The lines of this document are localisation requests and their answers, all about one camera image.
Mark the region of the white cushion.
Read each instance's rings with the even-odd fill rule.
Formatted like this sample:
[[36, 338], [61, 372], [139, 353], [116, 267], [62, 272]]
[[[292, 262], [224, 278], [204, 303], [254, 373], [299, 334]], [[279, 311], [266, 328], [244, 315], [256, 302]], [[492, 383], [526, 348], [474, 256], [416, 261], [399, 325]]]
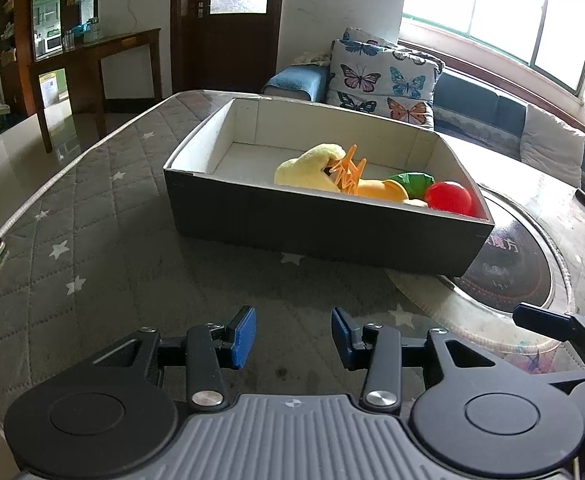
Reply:
[[533, 104], [527, 105], [521, 161], [574, 188], [581, 185], [585, 134]]

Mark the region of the yellow duck plush toy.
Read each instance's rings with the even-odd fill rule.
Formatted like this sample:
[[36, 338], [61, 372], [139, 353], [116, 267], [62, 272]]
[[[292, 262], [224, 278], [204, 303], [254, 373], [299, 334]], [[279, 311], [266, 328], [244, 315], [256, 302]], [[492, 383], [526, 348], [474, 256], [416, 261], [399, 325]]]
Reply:
[[[275, 170], [274, 183], [293, 188], [309, 188], [310, 190], [345, 194], [338, 191], [337, 186], [329, 177], [329, 166], [335, 164], [346, 154], [347, 151], [338, 144], [324, 143], [314, 146], [301, 156], [282, 162]], [[362, 176], [358, 194], [349, 196], [427, 207], [423, 200], [410, 200], [403, 186], [389, 180], [389, 178], [375, 180], [363, 179]]]

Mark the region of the wooden side table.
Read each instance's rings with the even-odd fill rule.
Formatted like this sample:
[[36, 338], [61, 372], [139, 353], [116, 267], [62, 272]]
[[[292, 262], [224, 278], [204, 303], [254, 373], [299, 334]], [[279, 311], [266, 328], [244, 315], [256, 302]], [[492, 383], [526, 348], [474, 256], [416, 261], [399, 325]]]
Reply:
[[28, 66], [33, 102], [46, 153], [53, 151], [53, 144], [46, 122], [40, 76], [56, 72], [56, 70], [64, 70], [70, 92], [72, 112], [74, 114], [94, 114], [98, 137], [99, 139], [105, 138], [107, 136], [106, 98], [104, 79], [102, 79], [102, 59], [147, 46], [149, 48], [154, 102], [159, 103], [162, 100], [159, 32], [159, 28], [154, 28], [143, 30], [143, 32], [128, 32], [124, 35], [111, 36], [90, 44], [80, 44], [49, 58], [33, 61]]

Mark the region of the window with green frame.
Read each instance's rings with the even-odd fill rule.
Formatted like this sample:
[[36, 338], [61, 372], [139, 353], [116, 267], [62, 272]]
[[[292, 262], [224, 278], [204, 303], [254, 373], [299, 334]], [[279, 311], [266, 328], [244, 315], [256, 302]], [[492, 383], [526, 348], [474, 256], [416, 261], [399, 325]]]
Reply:
[[505, 54], [572, 94], [585, 83], [585, 0], [404, 0], [403, 15]]

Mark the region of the black cardboard box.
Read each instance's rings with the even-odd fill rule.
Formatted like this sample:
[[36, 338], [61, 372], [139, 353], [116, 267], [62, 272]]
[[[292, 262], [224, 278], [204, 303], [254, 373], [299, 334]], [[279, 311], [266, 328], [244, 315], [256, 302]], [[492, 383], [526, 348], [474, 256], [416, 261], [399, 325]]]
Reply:
[[[471, 196], [471, 211], [275, 182], [282, 162], [323, 142], [353, 148], [372, 178], [420, 171], [457, 182]], [[178, 144], [163, 173], [176, 227], [203, 240], [460, 276], [494, 227], [477, 184], [438, 133], [312, 102], [235, 96]]]

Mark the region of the round induction cooktop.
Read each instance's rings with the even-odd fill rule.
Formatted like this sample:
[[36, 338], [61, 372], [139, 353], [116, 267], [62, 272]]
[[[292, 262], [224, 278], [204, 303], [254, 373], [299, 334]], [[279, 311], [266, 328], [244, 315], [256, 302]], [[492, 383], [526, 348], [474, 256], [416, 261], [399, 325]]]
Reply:
[[491, 352], [544, 356], [561, 343], [517, 326], [519, 304], [564, 314], [576, 310], [566, 263], [553, 240], [521, 206], [481, 190], [494, 227], [459, 278], [388, 273], [410, 306]]

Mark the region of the green bean bag toy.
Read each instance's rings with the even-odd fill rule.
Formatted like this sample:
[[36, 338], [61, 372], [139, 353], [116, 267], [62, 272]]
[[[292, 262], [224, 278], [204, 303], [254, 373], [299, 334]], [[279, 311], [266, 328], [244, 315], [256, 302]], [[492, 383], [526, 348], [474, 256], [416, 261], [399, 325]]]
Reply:
[[390, 176], [389, 180], [402, 185], [410, 200], [422, 200], [427, 188], [436, 182], [433, 176], [423, 172], [402, 172], [402, 174]]

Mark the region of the red ball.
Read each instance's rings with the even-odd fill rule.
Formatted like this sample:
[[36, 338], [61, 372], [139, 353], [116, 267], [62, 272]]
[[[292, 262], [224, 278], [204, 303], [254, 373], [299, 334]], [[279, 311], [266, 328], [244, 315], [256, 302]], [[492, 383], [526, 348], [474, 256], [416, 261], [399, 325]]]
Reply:
[[433, 209], [470, 216], [474, 211], [473, 198], [466, 188], [454, 181], [435, 182], [428, 186], [423, 201]]

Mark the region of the brown wooden door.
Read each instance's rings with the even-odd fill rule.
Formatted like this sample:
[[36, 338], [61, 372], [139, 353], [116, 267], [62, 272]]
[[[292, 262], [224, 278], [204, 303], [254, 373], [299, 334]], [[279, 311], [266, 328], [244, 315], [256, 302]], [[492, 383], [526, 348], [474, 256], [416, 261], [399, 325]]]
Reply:
[[275, 73], [283, 0], [171, 0], [172, 89], [259, 93]]

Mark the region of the orange plastic toy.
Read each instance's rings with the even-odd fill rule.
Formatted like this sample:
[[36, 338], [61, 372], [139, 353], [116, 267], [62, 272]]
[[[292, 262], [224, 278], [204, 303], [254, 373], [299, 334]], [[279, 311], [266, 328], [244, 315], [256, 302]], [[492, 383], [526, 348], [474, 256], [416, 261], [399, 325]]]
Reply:
[[359, 162], [353, 161], [357, 148], [357, 144], [351, 145], [342, 159], [329, 166], [329, 177], [337, 186], [338, 191], [348, 195], [358, 194], [361, 176], [367, 162], [366, 158], [361, 158]]

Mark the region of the butterfly print pillow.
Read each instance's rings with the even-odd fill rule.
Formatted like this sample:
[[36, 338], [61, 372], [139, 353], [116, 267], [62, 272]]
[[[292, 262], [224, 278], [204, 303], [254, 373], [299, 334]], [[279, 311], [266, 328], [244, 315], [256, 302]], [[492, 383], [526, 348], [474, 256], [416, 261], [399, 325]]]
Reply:
[[442, 63], [411, 51], [339, 39], [333, 43], [326, 103], [431, 130], [442, 72]]

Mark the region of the blue sofa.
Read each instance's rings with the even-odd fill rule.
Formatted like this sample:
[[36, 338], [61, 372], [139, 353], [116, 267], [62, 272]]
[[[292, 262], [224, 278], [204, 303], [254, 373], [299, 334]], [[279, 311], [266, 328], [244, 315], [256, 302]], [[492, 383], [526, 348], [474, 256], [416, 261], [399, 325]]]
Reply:
[[[435, 130], [521, 160], [528, 104], [490, 84], [445, 70], [435, 91]], [[585, 154], [579, 188], [585, 191]]]

